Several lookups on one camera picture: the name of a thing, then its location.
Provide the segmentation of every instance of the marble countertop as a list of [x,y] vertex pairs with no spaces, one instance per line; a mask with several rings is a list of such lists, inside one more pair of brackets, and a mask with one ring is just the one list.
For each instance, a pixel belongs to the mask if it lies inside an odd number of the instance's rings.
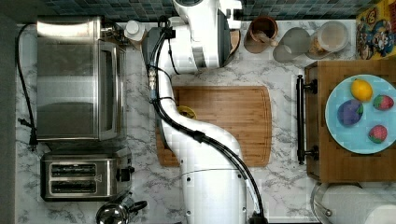
[[[314,33],[325,21],[278,21],[276,40],[292,27],[302,27]],[[323,60],[353,60],[355,58],[355,22],[341,21],[348,27],[347,46]],[[196,75],[173,77],[175,86],[265,86],[270,94],[272,109],[272,148],[270,161],[262,168],[250,168],[262,194],[265,215],[271,223],[318,222],[309,203],[315,181],[299,165],[297,150],[296,90],[298,71],[313,60],[304,55],[290,63],[278,63],[272,48],[259,54],[247,52],[243,37],[249,22],[243,22],[242,41],[234,60],[226,67]],[[35,27],[22,36],[22,69],[35,111],[36,41]],[[127,147],[133,154],[133,185],[136,200],[148,201],[135,223],[175,223],[184,218],[180,171],[161,167],[156,156],[154,117],[148,102],[148,79],[141,54],[127,49]],[[28,118],[20,81],[17,85],[17,118]],[[49,150],[39,144],[37,151],[27,147],[29,130],[19,123],[16,140],[16,222],[30,224],[94,223],[97,210],[103,203],[45,203],[40,198],[39,160]],[[252,204],[248,201],[248,214]]]

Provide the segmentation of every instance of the white container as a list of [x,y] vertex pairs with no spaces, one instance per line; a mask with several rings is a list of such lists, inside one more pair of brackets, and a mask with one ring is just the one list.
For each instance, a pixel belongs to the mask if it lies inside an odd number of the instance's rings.
[[356,185],[317,184],[311,206],[323,224],[396,224],[396,203]]
[[349,35],[345,25],[339,21],[328,21],[311,35],[307,57],[317,60],[343,49],[348,42]]
[[138,21],[128,21],[124,34],[133,41],[141,41],[146,34],[146,27]]

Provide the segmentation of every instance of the purple fruit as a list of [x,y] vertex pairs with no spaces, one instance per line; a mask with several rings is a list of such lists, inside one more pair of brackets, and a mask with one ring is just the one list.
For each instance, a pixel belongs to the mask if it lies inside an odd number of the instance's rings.
[[373,106],[379,110],[391,109],[394,105],[392,98],[387,95],[377,95],[373,100]]
[[358,100],[348,100],[338,107],[337,118],[346,126],[357,123],[362,115],[363,105]]

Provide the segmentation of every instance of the toaster slot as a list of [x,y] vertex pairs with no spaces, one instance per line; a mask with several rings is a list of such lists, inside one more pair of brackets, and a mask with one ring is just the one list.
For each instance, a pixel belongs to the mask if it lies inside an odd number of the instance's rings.
[[95,176],[95,164],[52,164],[53,177]]
[[96,182],[93,180],[52,181],[52,193],[95,193]]

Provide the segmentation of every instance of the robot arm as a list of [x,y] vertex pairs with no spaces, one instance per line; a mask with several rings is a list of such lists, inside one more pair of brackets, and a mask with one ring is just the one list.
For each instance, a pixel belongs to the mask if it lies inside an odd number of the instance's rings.
[[228,20],[242,6],[234,0],[174,0],[174,4],[184,24],[171,27],[166,22],[165,27],[151,29],[143,42],[143,55],[150,100],[165,144],[180,163],[188,223],[246,223],[247,189],[255,210],[249,223],[267,223],[237,140],[220,127],[179,115],[171,84],[175,74],[224,65],[231,48],[229,24],[240,27],[240,21]]

